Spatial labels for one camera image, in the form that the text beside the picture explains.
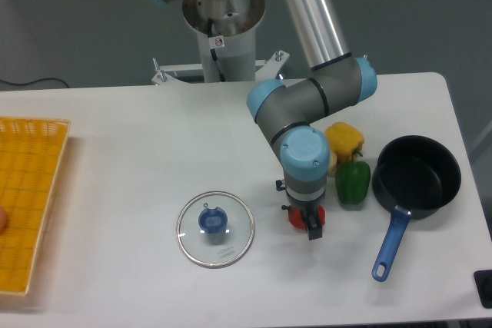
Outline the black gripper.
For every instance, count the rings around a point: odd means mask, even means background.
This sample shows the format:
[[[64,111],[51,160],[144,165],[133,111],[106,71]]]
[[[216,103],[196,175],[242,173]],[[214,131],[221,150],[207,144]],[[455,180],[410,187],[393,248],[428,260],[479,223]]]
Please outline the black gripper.
[[[276,180],[277,191],[284,191],[289,204],[296,207],[305,217],[305,226],[309,240],[322,238],[323,224],[317,208],[325,195],[325,182]]]

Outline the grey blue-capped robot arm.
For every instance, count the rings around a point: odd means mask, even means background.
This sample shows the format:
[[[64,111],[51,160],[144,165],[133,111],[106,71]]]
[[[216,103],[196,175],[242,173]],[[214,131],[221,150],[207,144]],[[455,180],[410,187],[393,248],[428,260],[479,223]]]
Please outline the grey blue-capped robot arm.
[[[318,209],[330,151],[313,123],[369,98],[377,88],[374,69],[351,54],[331,0],[286,0],[313,73],[292,86],[260,78],[255,67],[255,32],[264,17],[265,0],[181,2],[184,19],[197,36],[204,79],[256,81],[247,105],[283,168],[280,188],[300,211],[309,238],[320,238]]]

